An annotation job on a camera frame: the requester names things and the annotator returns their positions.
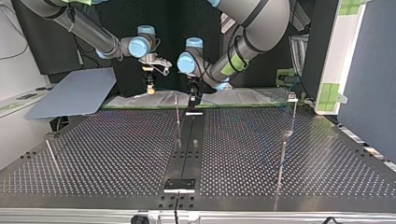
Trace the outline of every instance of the gray cardboard sheet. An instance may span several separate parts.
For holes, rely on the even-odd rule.
[[[28,119],[95,113],[116,83],[112,68],[72,72],[35,105]]]

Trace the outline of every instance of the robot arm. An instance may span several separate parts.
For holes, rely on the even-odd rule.
[[[190,38],[177,67],[181,73],[199,77],[219,88],[235,73],[243,71],[257,55],[272,49],[286,32],[290,16],[289,0],[208,0],[213,7],[233,18],[244,29],[241,37],[215,63],[203,58],[204,43]]]
[[[99,57],[103,59],[134,56],[145,66],[158,70],[155,65],[163,66],[163,75],[169,74],[172,64],[165,59],[157,58],[155,53],[159,45],[155,29],[152,26],[139,26],[138,36],[126,37],[121,40],[104,29],[87,15],[69,7],[60,0],[21,0],[35,14],[47,20],[55,21],[68,32],[73,33],[96,48]]]

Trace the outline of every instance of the metal clamp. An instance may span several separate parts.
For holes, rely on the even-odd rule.
[[[157,72],[163,74],[165,77],[167,77],[170,73],[170,68],[173,66],[171,62],[167,61],[166,59],[163,58],[158,58],[157,53],[150,53],[146,55],[145,57],[139,59],[139,62],[142,64],[146,64],[151,66],[153,69],[155,69]],[[163,67],[163,70],[158,69],[155,65],[159,65]]]

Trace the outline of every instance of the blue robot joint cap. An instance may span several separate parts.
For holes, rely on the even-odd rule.
[[[146,38],[138,36],[131,40],[128,50],[132,56],[142,58],[151,52],[151,45]]]
[[[155,35],[155,28],[150,25],[141,25],[137,27],[138,34]]]
[[[212,4],[212,7],[218,7],[221,3],[221,0],[207,0],[210,4]]]
[[[198,37],[188,38],[186,40],[186,47],[203,49],[204,48],[204,40],[202,40],[201,38],[198,38]]]
[[[195,66],[196,62],[188,52],[180,54],[180,57],[177,61],[177,68],[180,72],[185,74],[191,74],[192,72],[194,72]]]

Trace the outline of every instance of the metal bracket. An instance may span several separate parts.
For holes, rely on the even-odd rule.
[[[195,192],[195,183],[195,179],[168,179],[163,192],[191,194]]]

